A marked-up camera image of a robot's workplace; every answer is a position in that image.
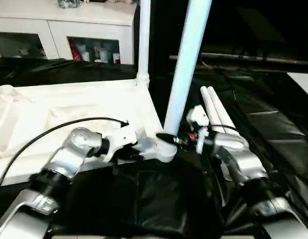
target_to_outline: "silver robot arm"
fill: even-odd
[[[30,180],[30,187],[20,192],[1,217],[0,239],[44,238],[48,221],[41,216],[58,211],[85,159],[96,156],[107,163],[118,149],[136,142],[136,133],[130,126],[118,129],[106,138],[83,127],[72,130],[40,173]],[[23,212],[23,206],[37,216]]]
[[[201,141],[208,137],[207,128],[201,128],[199,136]],[[262,223],[262,227],[270,238],[308,239],[307,227],[283,195],[270,192],[270,189],[269,192],[267,191],[267,181],[270,179],[260,159],[250,151],[246,139],[237,135],[216,133],[212,141],[212,156],[226,164],[233,182],[243,192],[250,214],[265,219],[286,215],[282,219]],[[197,145],[204,145],[204,143],[198,142]]]

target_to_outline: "white pipe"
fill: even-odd
[[[235,125],[234,123],[232,122],[232,120],[230,119],[227,111],[225,110],[222,102],[220,101],[220,99],[218,98],[218,95],[216,94],[214,88],[212,86],[208,87],[207,88],[207,91],[210,95],[210,98],[213,102],[213,105],[217,111],[217,114],[218,114],[218,117],[221,121],[221,124],[222,125],[227,125],[227,126],[231,126],[231,127],[234,127],[235,128]],[[229,134],[233,134],[233,135],[239,135],[239,133],[235,130],[232,130],[230,128],[225,128],[224,127],[224,130],[226,133],[229,133]]]
[[[149,47],[150,47],[151,0],[141,0],[139,69],[136,84],[149,84]]]
[[[189,1],[165,118],[164,131],[167,133],[178,133],[211,3],[212,0]]]
[[[207,88],[205,86],[202,86],[200,88],[200,92],[202,93],[210,124],[222,124]],[[212,129],[220,133],[225,132],[223,127],[212,126]]]

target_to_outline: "black cloth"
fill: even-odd
[[[0,59],[0,85],[60,84],[132,79],[131,66],[65,60]],[[151,75],[150,94],[163,122],[173,73]],[[202,104],[200,86],[213,86],[236,127],[308,226],[308,95],[286,73],[195,73],[184,113]],[[188,131],[185,121],[180,131]],[[254,231],[255,223],[219,161],[180,150],[157,160],[80,173],[55,233],[170,238],[217,238]],[[3,187],[0,215],[26,184]]]

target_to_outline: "dark background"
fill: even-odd
[[[152,0],[150,71],[175,67],[188,0]],[[214,0],[201,52],[308,61],[308,1]]]

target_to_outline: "black cable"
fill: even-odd
[[[113,118],[108,118],[108,117],[92,117],[92,118],[84,118],[84,119],[76,119],[76,120],[73,120],[73,121],[69,121],[67,123],[62,123],[62,124],[59,124],[51,129],[48,129],[46,132],[43,132],[42,134],[38,135],[37,137],[33,138],[31,141],[29,141],[27,144],[25,144],[25,146],[23,146],[13,157],[12,159],[10,160],[9,164],[7,165],[7,167],[5,168],[4,172],[2,173],[1,177],[0,177],[0,187],[3,183],[3,180],[6,176],[6,174],[8,173],[9,169],[11,168],[12,164],[15,162],[15,160],[19,157],[20,154],[22,154],[22,152],[24,152],[30,145],[32,145],[34,142],[38,141],[40,138],[46,136],[47,134],[59,129],[59,128],[62,128],[62,127],[65,127],[65,126],[68,126],[68,125],[71,125],[71,124],[75,124],[75,123],[80,123],[80,122],[84,122],[84,121],[90,121],[90,120],[108,120],[108,121],[114,121],[114,122],[118,122],[121,124],[121,127],[124,127],[124,126],[127,126],[129,125],[128,122],[123,122],[123,121],[120,121],[118,119],[113,119]]]

